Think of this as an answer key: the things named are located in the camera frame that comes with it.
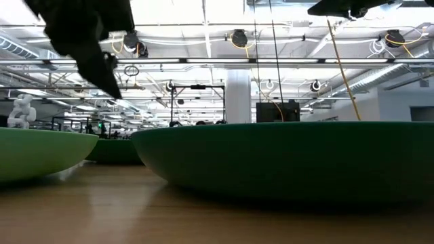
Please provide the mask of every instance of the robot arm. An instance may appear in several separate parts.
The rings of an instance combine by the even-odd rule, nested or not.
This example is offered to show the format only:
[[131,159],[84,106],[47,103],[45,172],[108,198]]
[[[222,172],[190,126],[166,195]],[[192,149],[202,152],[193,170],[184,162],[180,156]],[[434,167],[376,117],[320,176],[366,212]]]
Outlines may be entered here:
[[107,39],[110,31],[134,30],[130,0],[24,1],[45,20],[45,34],[54,49],[75,59],[84,79],[112,97],[121,98],[113,74],[116,57],[104,53],[99,41]]
[[[336,16],[345,18],[362,18],[372,7],[383,4],[399,3],[402,0],[321,0],[308,10],[314,16]],[[425,0],[434,7],[434,0]]]
[[8,127],[16,127],[19,125],[21,128],[28,129],[29,123],[36,120],[36,109],[30,106],[33,97],[31,95],[19,95],[18,99],[14,101],[14,109],[9,114],[7,119]]

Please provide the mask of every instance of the metal frame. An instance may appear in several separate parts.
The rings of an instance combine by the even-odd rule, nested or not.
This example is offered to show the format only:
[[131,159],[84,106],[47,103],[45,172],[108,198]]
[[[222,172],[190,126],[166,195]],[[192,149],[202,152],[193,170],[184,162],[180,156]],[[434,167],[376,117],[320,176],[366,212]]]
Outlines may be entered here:
[[[338,66],[335,58],[279,58],[279,65],[282,68],[293,66],[303,67],[304,65],[326,66],[327,68]],[[342,65],[358,66],[358,68],[369,68],[376,66],[381,68],[391,64],[432,64],[432,58],[342,58]],[[275,66],[277,61],[275,58],[122,58],[118,59],[118,64],[225,64],[225,65],[245,65],[247,67],[261,65]],[[75,60],[57,59],[57,60],[0,60],[0,65],[74,65]]]
[[[174,96],[174,91],[176,88],[181,88],[181,90],[176,94],[176,96]],[[221,88],[223,90],[223,97],[220,96],[220,98],[223,100],[223,120],[226,119],[226,90],[225,90],[226,87],[224,85],[173,85],[171,86],[171,90],[170,90],[170,122],[174,121],[174,100],[177,99],[177,97],[187,88],[189,89],[211,88],[213,91],[216,92],[218,96],[220,96],[220,94],[215,90],[215,88]]]
[[[63,116],[55,116],[52,117],[52,130],[54,130],[54,121],[56,119],[61,119],[64,121],[70,121],[71,125],[73,124],[74,121],[73,119],[83,119],[83,117],[63,117]],[[104,119],[90,119],[89,117],[86,117],[86,133],[89,133],[89,131],[87,130],[87,126],[89,125],[89,123],[92,122],[101,122],[101,123],[108,123],[108,138],[111,137],[111,122],[110,121],[106,121]],[[80,133],[83,133],[83,121],[80,121]],[[59,131],[62,130],[62,124],[59,123]]]

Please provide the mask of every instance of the ductwork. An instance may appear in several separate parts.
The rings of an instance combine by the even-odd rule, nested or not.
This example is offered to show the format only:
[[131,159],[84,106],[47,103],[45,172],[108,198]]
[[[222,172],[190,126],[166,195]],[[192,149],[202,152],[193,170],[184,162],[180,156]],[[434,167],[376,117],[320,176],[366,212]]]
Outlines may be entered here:
[[[21,42],[14,37],[7,35],[0,35],[0,49],[9,51],[24,59],[56,59],[59,58],[58,54],[46,49],[39,49],[36,47],[25,47]],[[52,64],[40,66],[41,68],[48,68],[56,70],[58,67]]]
[[13,37],[0,35],[0,48],[25,59],[39,58],[39,54],[36,49],[26,48],[20,45],[19,40]]
[[[429,41],[427,44],[416,47],[412,50],[415,58],[434,58],[434,40]],[[398,58],[409,58],[408,55],[401,55]],[[356,94],[357,92],[368,91],[369,89],[380,85],[386,81],[390,81],[396,77],[407,74],[410,71],[408,64],[394,64],[378,70],[370,70],[349,81],[351,91]],[[335,92],[330,92],[322,95],[328,96],[341,96],[347,92],[344,85],[341,85]]]

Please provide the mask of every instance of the ceiling fixture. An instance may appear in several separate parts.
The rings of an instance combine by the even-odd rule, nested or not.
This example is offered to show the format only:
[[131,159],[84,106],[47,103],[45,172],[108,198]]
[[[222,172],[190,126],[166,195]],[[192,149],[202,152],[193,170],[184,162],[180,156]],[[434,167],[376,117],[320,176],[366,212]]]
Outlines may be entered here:
[[235,30],[231,35],[233,45],[236,45],[240,48],[245,48],[248,42],[248,39],[244,33],[244,30]]
[[321,89],[321,83],[318,80],[315,80],[314,82],[312,82],[312,84],[311,84],[311,91],[312,92],[319,92],[320,89]]
[[91,106],[84,106],[84,105],[79,105],[79,106],[77,106],[77,108],[82,109],[82,110],[97,110],[97,108],[94,108]]
[[271,80],[269,80],[269,82],[267,83],[267,88],[268,89],[273,89],[274,88],[274,83],[271,82]]
[[125,49],[137,55],[137,58],[148,58],[148,47],[139,40],[137,31],[131,30],[123,37],[123,45]]
[[405,43],[406,40],[399,33],[399,30],[388,30],[386,35],[386,45],[391,48],[401,47],[401,43]]
[[80,89],[80,87],[83,87],[82,85],[74,85],[74,87],[77,87],[77,89],[75,89],[74,92],[77,92],[77,93],[83,92],[83,90]]

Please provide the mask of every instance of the cable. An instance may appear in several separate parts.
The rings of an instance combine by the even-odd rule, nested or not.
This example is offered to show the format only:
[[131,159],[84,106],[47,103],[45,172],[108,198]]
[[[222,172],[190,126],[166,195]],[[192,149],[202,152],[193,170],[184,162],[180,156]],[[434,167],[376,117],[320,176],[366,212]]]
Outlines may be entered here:
[[281,79],[280,79],[279,53],[277,52],[276,30],[274,28],[273,8],[271,7],[271,0],[269,0],[269,5],[270,5],[270,14],[271,14],[271,26],[273,27],[274,48],[276,51],[277,78],[279,78],[280,98],[282,101],[282,108],[283,108],[284,102],[283,102],[282,83],[281,83]]
[[[257,29],[256,29],[256,5],[255,5],[255,1],[253,1],[253,13],[254,13],[254,16],[255,16],[255,18],[254,18],[254,26],[255,26],[255,44],[256,44],[256,48],[255,48],[255,52],[256,52],[256,65],[257,65],[257,69],[258,69],[258,80],[260,80],[260,76],[259,76],[259,61],[258,61],[259,53],[258,53],[258,45],[257,45],[257,43],[258,43],[258,40],[257,40],[258,35],[256,34],[257,33]],[[282,110],[279,108],[279,105],[277,105],[277,103],[275,103],[274,101],[270,100],[262,92],[261,87],[260,87],[260,82],[258,82],[258,80],[256,80],[255,74],[253,73],[253,70],[250,69],[250,71],[253,74],[253,79],[255,80],[256,84],[258,85],[258,89],[259,89],[259,104],[261,104],[261,97],[260,97],[260,95],[262,94],[269,102],[272,102],[276,106],[277,110],[279,110],[282,122],[285,122],[285,118],[283,117],[283,113],[282,113]]]
[[119,51],[117,51],[116,50],[116,48],[115,48],[115,42],[114,42],[114,40],[115,40],[115,36],[113,35],[113,38],[112,38],[112,43],[111,43],[111,48],[113,49],[113,51],[115,52],[115,53],[120,53],[120,52],[122,52],[122,50],[123,50],[123,37],[122,37],[122,40],[121,40],[121,49],[119,50]]
[[334,40],[334,34],[333,34],[333,30],[332,30],[332,25],[330,24],[330,21],[328,20],[328,18],[327,18],[327,24],[328,24],[328,29],[330,31],[330,36],[332,37],[332,40],[333,40],[334,51],[336,52],[336,57],[338,59],[339,68],[340,68],[340,74],[342,75],[342,78],[344,79],[344,83],[345,83],[345,86],[347,87],[348,94],[350,95],[351,102],[353,103],[354,111],[355,111],[355,114],[357,116],[357,119],[359,121],[361,121],[359,110],[357,109],[357,105],[356,105],[356,103],[354,101],[353,93],[351,92],[350,86],[348,85],[347,78],[345,77],[344,68],[342,67],[342,63],[340,62],[340,56],[339,56],[339,53],[338,53],[338,47],[336,46],[336,42]]
[[277,105],[277,103],[275,103],[273,100],[271,100],[267,95],[265,95],[265,94],[262,92],[262,90],[261,90],[261,88],[260,88],[260,83],[256,80],[255,76],[253,76],[253,80],[255,80],[256,84],[257,84],[258,87],[259,87],[260,95],[262,94],[262,95],[265,97],[265,99],[267,99],[269,102],[272,102],[272,103],[276,106],[276,108],[279,110],[279,113],[280,113],[280,117],[281,117],[281,119],[282,119],[282,122],[285,122],[285,118],[283,117],[283,113],[282,113],[282,110],[279,108],[279,105]]
[[405,46],[405,45],[402,45],[403,47],[404,47],[404,49],[408,52],[408,54],[412,57],[412,58],[415,58],[414,56],[413,56],[413,54],[409,51],[409,49]]
[[425,30],[426,30],[426,28],[423,28],[423,30],[422,30],[422,34],[420,35],[419,38],[417,38],[417,39],[414,40],[414,41],[407,42],[407,43],[400,43],[400,42],[397,42],[397,41],[389,40],[389,39],[387,39],[387,37],[389,36],[389,34],[387,34],[384,38],[385,38],[386,41],[388,41],[389,43],[398,44],[398,45],[409,45],[409,44],[413,44],[413,43],[415,43],[415,42],[420,41],[420,40],[423,38],[423,34],[425,33]]

